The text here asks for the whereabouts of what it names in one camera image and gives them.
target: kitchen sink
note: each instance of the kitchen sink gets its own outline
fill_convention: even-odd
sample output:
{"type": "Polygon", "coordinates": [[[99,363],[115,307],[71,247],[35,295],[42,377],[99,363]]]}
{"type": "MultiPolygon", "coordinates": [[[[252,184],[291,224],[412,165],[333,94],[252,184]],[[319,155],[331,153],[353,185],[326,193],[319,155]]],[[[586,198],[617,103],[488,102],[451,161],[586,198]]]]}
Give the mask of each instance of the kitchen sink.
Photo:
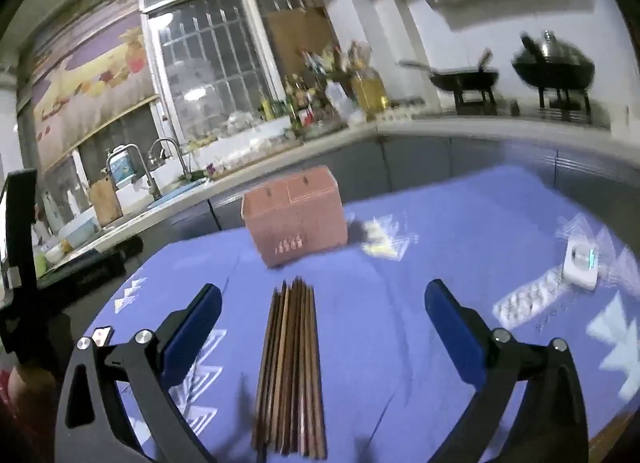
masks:
{"type": "Polygon", "coordinates": [[[172,200],[176,196],[179,196],[180,194],[184,194],[185,192],[190,191],[192,188],[195,188],[196,186],[201,185],[206,180],[207,180],[206,178],[201,178],[201,179],[197,179],[196,181],[191,181],[186,185],[182,185],[181,187],[172,190],[168,194],[165,194],[158,201],[154,201],[146,209],[151,210],[152,208],[155,208],[158,205],[162,205],[163,203],[166,203],[167,201],[172,200]]]}
{"type": "Polygon", "coordinates": [[[104,227],[105,233],[111,232],[112,230],[118,228],[119,226],[123,226],[123,224],[126,224],[130,220],[141,216],[146,211],[151,210],[152,208],[155,208],[158,205],[166,203],[167,201],[170,201],[171,199],[175,198],[176,196],[179,196],[180,194],[184,194],[185,192],[191,190],[192,188],[204,183],[206,180],[207,178],[203,177],[200,179],[196,179],[196,181],[188,182],[185,179],[179,178],[175,182],[162,188],[162,192],[166,192],[166,193],[158,201],[154,201],[150,205],[140,208],[140,210],[138,210],[137,212],[130,212],[129,214],[125,214],[123,217],[118,218],[115,221],[109,223],[107,226],[104,227]]]}

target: pink box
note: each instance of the pink box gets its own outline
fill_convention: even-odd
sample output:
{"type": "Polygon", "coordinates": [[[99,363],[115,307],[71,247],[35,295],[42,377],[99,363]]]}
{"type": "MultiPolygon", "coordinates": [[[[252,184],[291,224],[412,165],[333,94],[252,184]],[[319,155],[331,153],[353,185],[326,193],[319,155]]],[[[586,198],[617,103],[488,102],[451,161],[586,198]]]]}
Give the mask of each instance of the pink box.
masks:
{"type": "Polygon", "coordinates": [[[250,190],[241,215],[267,266],[347,243],[340,191],[325,166],[250,190]]]}

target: blue tablecloth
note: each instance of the blue tablecloth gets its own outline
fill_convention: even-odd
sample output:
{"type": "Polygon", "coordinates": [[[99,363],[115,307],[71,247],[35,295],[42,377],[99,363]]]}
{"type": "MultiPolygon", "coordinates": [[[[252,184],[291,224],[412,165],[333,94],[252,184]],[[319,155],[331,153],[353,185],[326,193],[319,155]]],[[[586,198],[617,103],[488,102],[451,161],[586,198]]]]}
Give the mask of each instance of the blue tablecloth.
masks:
{"type": "MultiPolygon", "coordinates": [[[[503,167],[346,205],[345,212],[353,221],[347,247],[280,269],[265,267],[246,229],[168,245],[116,292],[87,334],[111,325],[111,342],[126,342],[186,307],[203,284],[216,284],[222,315],[192,373],[171,393],[220,462],[254,461],[252,414],[271,293],[299,275],[316,290],[330,461],[423,462],[473,394],[424,311],[426,284],[442,279],[462,305],[498,327],[495,304],[552,273],[564,259],[566,237],[578,234],[601,249],[606,267],[596,291],[570,288],[512,332],[535,344],[557,336],[568,341],[590,436],[634,406],[640,387],[636,260],[606,227],[537,178],[503,167]],[[357,224],[381,230],[387,248],[358,242],[357,224]]],[[[488,455],[503,442],[523,388],[518,384],[488,455]]],[[[122,394],[145,451],[154,456],[130,389],[122,394]]],[[[270,461],[280,458],[270,455],[270,461]]]]}

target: fruit painting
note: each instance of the fruit painting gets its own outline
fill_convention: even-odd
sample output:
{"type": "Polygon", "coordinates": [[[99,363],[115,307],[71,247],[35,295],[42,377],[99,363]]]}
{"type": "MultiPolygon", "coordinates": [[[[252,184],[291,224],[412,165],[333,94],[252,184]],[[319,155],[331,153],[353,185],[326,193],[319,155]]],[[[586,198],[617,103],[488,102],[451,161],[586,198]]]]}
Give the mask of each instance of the fruit painting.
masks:
{"type": "Polygon", "coordinates": [[[137,13],[111,24],[33,86],[44,172],[105,123],[154,95],[137,13]]]}

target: bundle of chopsticks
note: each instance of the bundle of chopsticks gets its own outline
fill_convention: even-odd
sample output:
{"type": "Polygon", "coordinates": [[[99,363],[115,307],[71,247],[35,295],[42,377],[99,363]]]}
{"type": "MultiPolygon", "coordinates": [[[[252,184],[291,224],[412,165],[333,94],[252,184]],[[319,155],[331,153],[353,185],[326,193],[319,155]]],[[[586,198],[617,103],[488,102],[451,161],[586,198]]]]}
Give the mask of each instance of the bundle of chopsticks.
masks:
{"type": "Polygon", "coordinates": [[[264,335],[252,445],[326,459],[314,290],[302,279],[273,291],[264,335]]]}

